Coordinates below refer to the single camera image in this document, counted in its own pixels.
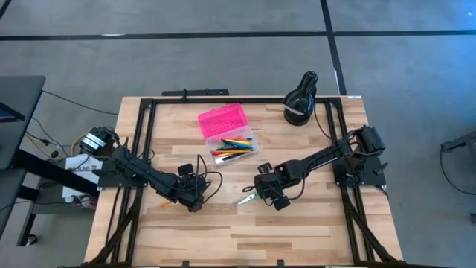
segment scissors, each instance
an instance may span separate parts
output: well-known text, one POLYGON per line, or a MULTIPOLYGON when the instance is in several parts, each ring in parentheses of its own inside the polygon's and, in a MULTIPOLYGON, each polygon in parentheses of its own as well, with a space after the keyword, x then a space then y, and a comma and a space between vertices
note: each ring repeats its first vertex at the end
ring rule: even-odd
POLYGON ((255 198, 259 198, 260 196, 258 194, 250 194, 249 196, 247 196, 245 199, 243 200, 240 200, 237 205, 243 205, 243 204, 246 204, 247 202, 250 202, 252 200, 254 200, 255 198))

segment black metal frame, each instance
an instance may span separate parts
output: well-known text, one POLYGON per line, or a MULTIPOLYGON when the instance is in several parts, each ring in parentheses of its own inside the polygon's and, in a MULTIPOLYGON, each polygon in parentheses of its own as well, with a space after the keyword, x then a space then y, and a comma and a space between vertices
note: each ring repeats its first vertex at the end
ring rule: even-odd
MULTIPOLYGON (((132 144, 132 152, 134 154, 138 153, 139 135, 142 130, 142 126, 144 122, 144 114, 147 108, 150 108, 150 112, 149 112, 148 125, 146 130, 146 138, 144 141, 144 148, 142 150, 142 152, 144 152, 144 159, 148 159, 149 157, 148 154, 149 154, 149 149, 150 149, 151 140, 152 140, 152 129, 153 129, 154 119, 155 119, 155 115, 157 111, 157 105, 159 104, 280 103, 281 101, 282 99, 279 97, 276 97, 276 98, 233 98, 233 97, 230 97, 230 98, 187 98, 186 96, 184 96, 182 98, 171 98, 171 99, 149 99, 149 98, 141 99, 141 104, 140 104, 139 113, 138 113, 138 120, 135 127, 134 141, 132 144)), ((326 113, 327 113, 327 121, 329 124, 329 133, 331 135, 331 138, 334 140, 338 138, 338 135, 335 130, 334 118, 332 115, 332 107, 334 106, 336 108, 338 120, 339 120, 339 127, 341 128, 342 137, 344 137, 347 134, 347 126, 344 119, 344 111, 342 109, 341 99, 340 98, 316 98, 315 102, 324 104, 326 108, 326 113)), ((338 169, 342 168, 342 166, 338 162, 334 162, 334 163, 336 164, 333 164, 332 167, 334 170, 334 174, 336 176, 336 174, 339 173, 338 169)), ((341 185, 340 188, 341 188, 342 199, 344 200, 346 197, 348 197, 347 186, 341 185)), ((143 188, 138 188, 136 191, 136 196, 139 196, 141 198, 142 193, 143 193, 143 188)), ((126 188, 124 192, 125 197, 123 198, 121 206, 120 206, 120 212, 119 212, 120 220, 118 224, 120 224, 123 221, 126 215, 126 210, 127 210, 127 206, 129 202, 129 195, 130 195, 130 188, 126 188)), ((357 205, 356 213, 358 214, 358 217, 362 220, 363 224, 365 224, 366 226, 367 220, 365 217, 364 204, 362 201, 359 186, 357 186, 354 189, 354 198, 357 205)), ((355 265, 361 264, 362 261, 360 259, 359 252, 358 252, 358 244, 356 239, 356 231, 353 225, 353 218, 351 213, 347 211, 345 204, 344 204, 344 215, 345 215, 346 223, 347 223, 347 231, 348 231, 349 240, 350 240, 350 248, 352 252, 353 262, 355 265)), ((125 260, 127 264, 132 263, 132 256, 134 253, 137 227, 138 227, 138 211, 137 211, 137 214, 132 218, 132 222, 131 222, 131 229, 129 233, 129 243, 127 246, 126 260, 125 260)), ((373 262, 375 261, 375 258, 373 257, 373 247, 370 245, 370 241, 366 238, 366 236, 364 235, 363 237, 364 237, 364 244, 365 244, 365 252, 367 254, 367 260, 369 262, 373 262)), ((119 248, 120 248, 120 240, 118 241, 118 243, 116 243, 115 248, 113 249, 112 259, 110 264, 116 264, 118 262, 119 248)))

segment wheel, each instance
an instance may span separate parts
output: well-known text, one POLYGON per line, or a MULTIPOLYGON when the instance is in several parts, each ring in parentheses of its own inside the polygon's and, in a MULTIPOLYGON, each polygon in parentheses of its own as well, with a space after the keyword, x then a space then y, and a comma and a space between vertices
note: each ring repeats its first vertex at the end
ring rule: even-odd
POLYGON ((26 246, 31 246, 36 244, 38 242, 38 238, 34 234, 28 235, 28 240, 27 240, 27 245, 26 246))

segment black desk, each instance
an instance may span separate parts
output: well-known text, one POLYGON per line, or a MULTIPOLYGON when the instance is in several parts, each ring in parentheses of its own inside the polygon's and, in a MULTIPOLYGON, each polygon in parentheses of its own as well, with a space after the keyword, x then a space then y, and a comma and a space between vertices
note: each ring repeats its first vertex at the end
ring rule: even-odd
MULTIPOLYGON (((98 198, 93 182, 19 149, 33 112, 42 94, 45 77, 0 77, 0 101, 24 115, 24 121, 0 123, 0 237, 16 198, 44 202, 50 194, 22 185, 27 172, 98 198)), ((35 219, 35 205, 23 225, 17 246, 25 246, 35 219)))

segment white label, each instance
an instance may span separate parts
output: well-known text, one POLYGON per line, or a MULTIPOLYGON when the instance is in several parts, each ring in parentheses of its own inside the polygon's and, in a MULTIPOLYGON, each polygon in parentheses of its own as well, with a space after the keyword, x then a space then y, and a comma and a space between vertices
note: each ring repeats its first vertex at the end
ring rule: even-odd
POLYGON ((104 147, 104 145, 106 145, 104 141, 102 141, 100 138, 96 137, 95 135, 92 135, 91 133, 88 133, 88 135, 86 135, 86 138, 89 138, 90 140, 99 144, 101 147, 104 147))
POLYGON ((83 139, 83 142, 91 147, 93 147, 94 149, 97 149, 99 147, 99 144, 97 143, 94 143, 92 140, 88 139, 88 138, 84 138, 83 139))

